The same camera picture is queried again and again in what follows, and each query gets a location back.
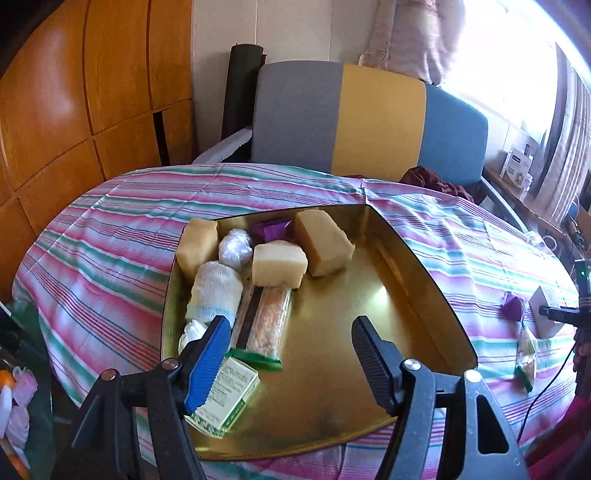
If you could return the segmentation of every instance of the metal screw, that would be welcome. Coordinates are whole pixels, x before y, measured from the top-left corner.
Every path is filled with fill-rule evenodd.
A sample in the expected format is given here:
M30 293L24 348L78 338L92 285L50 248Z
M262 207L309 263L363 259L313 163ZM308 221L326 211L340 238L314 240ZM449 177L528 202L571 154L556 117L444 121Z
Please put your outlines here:
M178 367L178 360L176 358L167 358L162 362L162 368L165 370L174 370Z
M112 368L108 368L104 372L100 374L101 379L106 382L110 382L117 376L117 370L113 370Z
M404 366L409 370L418 370L419 368L421 368L421 362L415 360L414 358L407 358L404 361Z
M482 375L476 370L466 370L464 375L466 376L466 380L472 383L478 383L480 380L482 380Z

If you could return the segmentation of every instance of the curtain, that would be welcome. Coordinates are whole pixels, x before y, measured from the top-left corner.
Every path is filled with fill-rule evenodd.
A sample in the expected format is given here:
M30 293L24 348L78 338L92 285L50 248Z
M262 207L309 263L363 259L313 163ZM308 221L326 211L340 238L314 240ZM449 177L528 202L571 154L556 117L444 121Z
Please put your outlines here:
M559 47L556 50L564 56ZM534 209L542 217L560 223L581 191L589 168L591 96L566 57L558 67L566 77L564 119Z
M463 0L381 0L359 64L439 85L465 24Z

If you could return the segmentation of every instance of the window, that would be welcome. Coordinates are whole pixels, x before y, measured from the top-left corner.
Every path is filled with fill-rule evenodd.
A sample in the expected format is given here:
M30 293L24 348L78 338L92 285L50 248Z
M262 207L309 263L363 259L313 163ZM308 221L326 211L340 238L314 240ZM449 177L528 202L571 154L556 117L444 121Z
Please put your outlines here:
M555 41L522 9L512 9L513 2L506 8L500 1L465 0L466 26L442 87L540 142L556 101Z

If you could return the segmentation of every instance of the dark red fabric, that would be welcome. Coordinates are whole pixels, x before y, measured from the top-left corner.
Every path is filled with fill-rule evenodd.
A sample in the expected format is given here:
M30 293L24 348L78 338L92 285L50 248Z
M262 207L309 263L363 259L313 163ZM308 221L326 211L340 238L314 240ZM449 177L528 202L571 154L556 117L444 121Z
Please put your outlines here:
M575 397L564 418L525 459L531 480L557 478L590 430L591 402Z
M443 181L436 173L426 167L410 168L401 178L400 183L423 187L425 189L434 190L435 192L447 193L448 195L461 197L474 203L472 195L470 195L464 187L455 186L454 184Z

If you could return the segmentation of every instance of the purple object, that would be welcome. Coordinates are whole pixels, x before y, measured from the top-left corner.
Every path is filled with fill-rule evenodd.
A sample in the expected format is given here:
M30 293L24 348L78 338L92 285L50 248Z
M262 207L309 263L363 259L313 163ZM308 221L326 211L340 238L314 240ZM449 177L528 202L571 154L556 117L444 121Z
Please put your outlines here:
M279 220L271 220L269 222L255 223L252 225L251 231L264 244L274 240L293 240L290 235L290 226L292 220L289 218L282 218Z
M505 301L501 306L501 315L507 320L520 322L523 319L525 310L525 301L508 291L505 293Z

